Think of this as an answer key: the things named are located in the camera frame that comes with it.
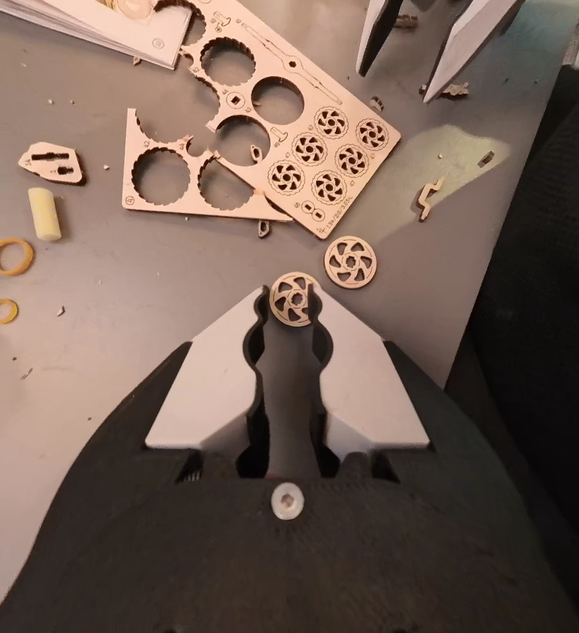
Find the small wooden plate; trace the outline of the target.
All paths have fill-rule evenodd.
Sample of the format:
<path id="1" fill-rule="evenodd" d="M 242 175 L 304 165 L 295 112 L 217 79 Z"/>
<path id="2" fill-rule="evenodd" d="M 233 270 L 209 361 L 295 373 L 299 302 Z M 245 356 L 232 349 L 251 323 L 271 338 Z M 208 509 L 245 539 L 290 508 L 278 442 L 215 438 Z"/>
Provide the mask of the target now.
<path id="1" fill-rule="evenodd" d="M 86 183 L 79 156 L 72 147 L 35 142 L 20 157 L 18 165 L 48 182 L 73 186 Z"/>

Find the person's black clothing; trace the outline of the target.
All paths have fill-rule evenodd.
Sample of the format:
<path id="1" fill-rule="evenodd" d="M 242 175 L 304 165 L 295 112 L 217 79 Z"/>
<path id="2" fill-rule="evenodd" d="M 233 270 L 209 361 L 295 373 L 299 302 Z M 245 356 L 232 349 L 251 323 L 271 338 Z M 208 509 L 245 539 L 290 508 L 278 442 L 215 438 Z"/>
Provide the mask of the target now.
<path id="1" fill-rule="evenodd" d="M 446 391 L 504 463 L 579 615 L 579 70 L 563 66 Z"/>

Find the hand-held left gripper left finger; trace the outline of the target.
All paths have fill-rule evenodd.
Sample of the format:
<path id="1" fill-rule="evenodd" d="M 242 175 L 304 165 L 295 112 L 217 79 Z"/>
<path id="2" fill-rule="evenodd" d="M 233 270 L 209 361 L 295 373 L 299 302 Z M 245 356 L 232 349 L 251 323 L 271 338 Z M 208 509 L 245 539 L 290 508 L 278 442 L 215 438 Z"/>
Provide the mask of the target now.
<path id="1" fill-rule="evenodd" d="M 260 286 L 195 336 L 145 438 L 151 449 L 194 449 L 264 477 L 270 429 L 262 376 L 269 288 Z"/>

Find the white wax stick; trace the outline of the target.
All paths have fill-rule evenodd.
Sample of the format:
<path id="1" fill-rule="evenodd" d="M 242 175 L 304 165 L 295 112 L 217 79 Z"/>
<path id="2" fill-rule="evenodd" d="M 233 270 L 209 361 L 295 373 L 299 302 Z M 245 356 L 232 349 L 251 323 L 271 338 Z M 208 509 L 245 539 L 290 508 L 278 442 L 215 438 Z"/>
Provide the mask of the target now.
<path id="1" fill-rule="evenodd" d="M 43 187 L 32 187 L 27 194 L 37 238 L 47 242 L 61 240 L 62 232 L 53 193 Z"/>

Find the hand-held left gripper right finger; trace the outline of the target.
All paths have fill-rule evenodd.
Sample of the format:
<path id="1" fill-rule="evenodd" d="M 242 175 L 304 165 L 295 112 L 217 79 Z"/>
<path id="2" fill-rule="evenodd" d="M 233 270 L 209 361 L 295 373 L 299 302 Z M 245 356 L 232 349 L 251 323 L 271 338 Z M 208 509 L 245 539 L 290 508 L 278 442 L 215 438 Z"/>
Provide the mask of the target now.
<path id="1" fill-rule="evenodd" d="M 312 351 L 319 363 L 310 438 L 319 473 L 345 458 L 425 450 L 431 441 L 389 353 L 391 343 L 317 286 L 309 288 Z"/>

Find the wooden parts sheet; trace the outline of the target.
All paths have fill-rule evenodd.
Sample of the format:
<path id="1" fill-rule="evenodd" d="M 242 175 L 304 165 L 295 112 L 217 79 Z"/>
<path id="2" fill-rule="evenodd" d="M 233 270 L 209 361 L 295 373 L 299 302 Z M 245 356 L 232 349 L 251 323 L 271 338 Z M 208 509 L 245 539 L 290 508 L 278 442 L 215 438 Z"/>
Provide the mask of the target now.
<path id="1" fill-rule="evenodd" d="M 253 120 L 270 148 L 250 166 L 216 160 L 317 238 L 325 240 L 401 139 L 399 131 L 337 83 L 238 1 L 190 1 L 205 32 L 183 46 L 190 72 L 217 93 L 216 132 L 230 120 Z M 203 69 L 212 47 L 232 43 L 254 61 L 239 84 L 220 83 Z M 301 94 L 303 110 L 291 123 L 272 123 L 254 106 L 253 91 L 280 80 Z"/>
<path id="2" fill-rule="evenodd" d="M 150 138 L 141 127 L 136 109 L 128 108 L 122 176 L 122 206 L 132 211 L 175 213 L 185 216 L 239 218 L 281 223 L 294 221 L 290 215 L 273 207 L 264 192 L 258 189 L 254 189 L 249 199 L 238 208 L 221 210 L 211 205 L 200 191 L 199 179 L 208 164 L 218 162 L 221 155 L 216 151 L 205 150 L 199 156 L 194 156 L 189 152 L 192 141 L 192 135 L 178 138 L 172 142 L 160 142 Z M 190 172 L 190 183 L 187 189 L 180 198 L 170 204 L 156 204 L 147 201 L 140 194 L 135 183 L 140 160 L 156 153 L 170 153 L 178 156 Z"/>

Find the instruction booklet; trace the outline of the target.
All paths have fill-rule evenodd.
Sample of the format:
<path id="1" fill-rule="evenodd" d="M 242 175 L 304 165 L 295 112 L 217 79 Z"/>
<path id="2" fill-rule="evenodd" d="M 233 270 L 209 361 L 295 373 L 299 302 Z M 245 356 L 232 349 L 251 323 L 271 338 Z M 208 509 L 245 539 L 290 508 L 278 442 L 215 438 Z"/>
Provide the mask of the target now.
<path id="1" fill-rule="evenodd" d="M 171 70 L 193 15 L 179 1 L 0 1 L 0 12 Z"/>

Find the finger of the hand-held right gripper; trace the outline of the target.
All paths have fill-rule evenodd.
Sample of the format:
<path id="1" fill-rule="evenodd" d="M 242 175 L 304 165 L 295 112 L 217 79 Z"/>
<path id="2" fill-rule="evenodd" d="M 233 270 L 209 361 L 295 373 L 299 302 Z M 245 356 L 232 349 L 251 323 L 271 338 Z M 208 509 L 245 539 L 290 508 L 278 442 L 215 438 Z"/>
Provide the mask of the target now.
<path id="1" fill-rule="evenodd" d="M 507 30 L 523 1 L 471 1 L 453 23 L 424 93 L 437 98 L 492 36 Z"/>
<path id="2" fill-rule="evenodd" d="M 356 72 L 365 76 L 386 42 L 403 1 L 370 1 L 358 49 Z"/>

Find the wooden wheel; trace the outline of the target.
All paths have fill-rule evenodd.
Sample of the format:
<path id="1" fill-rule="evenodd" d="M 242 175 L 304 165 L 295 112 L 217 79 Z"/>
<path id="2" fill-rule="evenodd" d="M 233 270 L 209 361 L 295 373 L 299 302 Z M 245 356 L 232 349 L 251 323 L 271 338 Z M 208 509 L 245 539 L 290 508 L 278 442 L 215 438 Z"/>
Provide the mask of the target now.
<path id="1" fill-rule="evenodd" d="M 309 325 L 309 288 L 312 286 L 319 284 L 308 273 L 292 272 L 279 277 L 269 294 L 272 314 L 290 327 Z"/>
<path id="2" fill-rule="evenodd" d="M 373 280 L 378 267 L 376 258 L 368 242 L 359 237 L 344 236 L 327 248 L 325 273 L 338 287 L 360 289 Z"/>

